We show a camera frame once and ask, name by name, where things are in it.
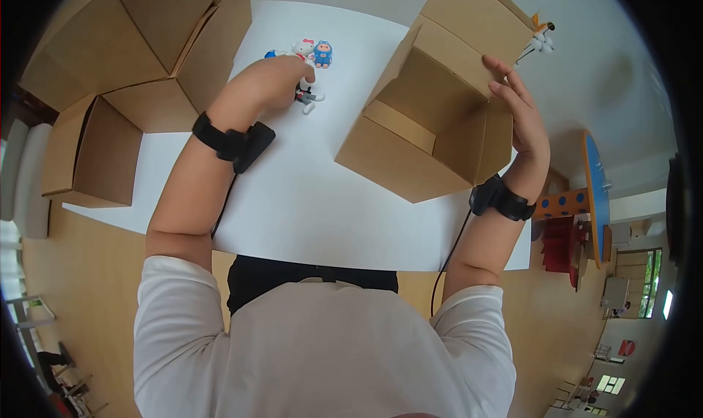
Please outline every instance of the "white sofa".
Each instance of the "white sofa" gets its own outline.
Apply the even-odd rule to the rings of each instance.
[[[48,236],[49,199],[41,196],[41,169],[51,125],[27,127],[15,119],[0,173],[0,218],[13,221],[20,235]]]

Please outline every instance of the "white t-shirt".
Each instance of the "white t-shirt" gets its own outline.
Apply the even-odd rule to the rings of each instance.
[[[500,287],[449,298],[429,322],[397,294],[342,282],[284,284],[224,332],[215,278],[144,262],[134,396],[144,418],[504,417],[515,369]]]

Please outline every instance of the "forearm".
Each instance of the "forearm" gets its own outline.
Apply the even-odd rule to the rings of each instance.
[[[548,158],[538,161],[519,154],[503,182],[531,205],[539,197],[548,169]],[[442,299],[472,285],[497,285],[523,227],[524,221],[507,219],[493,208],[472,216],[447,266]]]
[[[224,116],[216,103],[207,111],[220,131],[246,132],[258,114],[259,108],[245,103],[237,115]],[[209,270],[209,232],[224,206],[232,177],[232,162],[218,159],[215,150],[190,136],[149,222],[146,256],[176,255],[174,250]]]

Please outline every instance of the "black cable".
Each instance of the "black cable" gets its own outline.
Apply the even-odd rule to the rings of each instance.
[[[459,235],[456,236],[456,241],[454,241],[454,246],[451,248],[449,255],[446,257],[446,261],[444,261],[444,265],[442,266],[442,269],[439,271],[439,274],[437,275],[437,279],[435,281],[435,287],[432,288],[432,300],[429,302],[429,314],[431,316],[435,315],[435,293],[437,291],[437,284],[439,284],[439,278],[442,276],[442,273],[444,273],[444,271],[446,270],[446,266],[449,264],[449,259],[451,259],[451,256],[454,253],[454,249],[456,249],[456,245],[459,244],[459,239],[461,238],[461,234],[464,232],[464,228],[466,227],[466,222],[469,221],[470,216],[471,216],[471,209],[469,208],[469,213],[466,214],[466,219],[464,220],[464,224],[461,225],[461,229],[459,230]]]
[[[215,238],[215,232],[217,232],[217,228],[219,227],[219,222],[222,220],[222,216],[224,215],[224,209],[227,207],[227,200],[229,200],[229,194],[232,192],[232,187],[234,186],[234,180],[237,180],[237,173],[234,173],[234,177],[232,178],[232,183],[229,184],[229,189],[227,190],[227,195],[224,196],[224,203],[222,204],[222,210],[220,211],[219,217],[217,217],[217,221],[215,222],[215,225],[212,226],[212,230],[210,230],[210,239]]]

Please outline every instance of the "blue figurine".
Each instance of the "blue figurine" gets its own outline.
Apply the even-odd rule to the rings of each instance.
[[[315,67],[327,69],[332,64],[332,46],[328,41],[319,41],[315,46]]]

